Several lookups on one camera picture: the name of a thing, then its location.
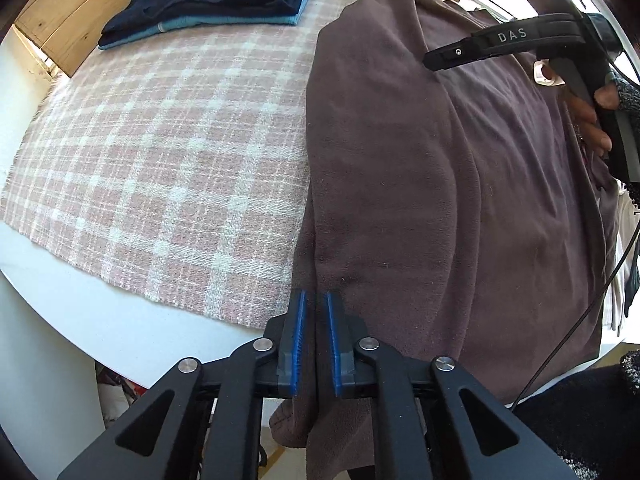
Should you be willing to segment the black knit sleeve forearm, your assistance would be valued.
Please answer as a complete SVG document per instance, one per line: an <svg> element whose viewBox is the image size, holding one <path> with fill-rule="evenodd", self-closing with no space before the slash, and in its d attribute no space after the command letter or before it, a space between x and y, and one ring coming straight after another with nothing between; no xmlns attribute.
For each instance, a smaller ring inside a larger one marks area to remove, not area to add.
<svg viewBox="0 0 640 480"><path fill-rule="evenodd" d="M514 414L579 479L639 477L639 352L584 370L518 404Z"/></svg>

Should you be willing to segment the right hand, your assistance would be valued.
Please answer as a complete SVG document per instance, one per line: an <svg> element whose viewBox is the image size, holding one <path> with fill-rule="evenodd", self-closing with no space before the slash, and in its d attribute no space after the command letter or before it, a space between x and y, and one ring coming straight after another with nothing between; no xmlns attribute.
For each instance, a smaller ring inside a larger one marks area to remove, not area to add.
<svg viewBox="0 0 640 480"><path fill-rule="evenodd" d="M596 109L579 96L575 96L570 90L565 90L563 96L578 133L587 148L597 156L604 157L612 150L612 140L598 126ZM620 97L613 81L594 92L593 99L604 110L616 110L620 105Z"/></svg>

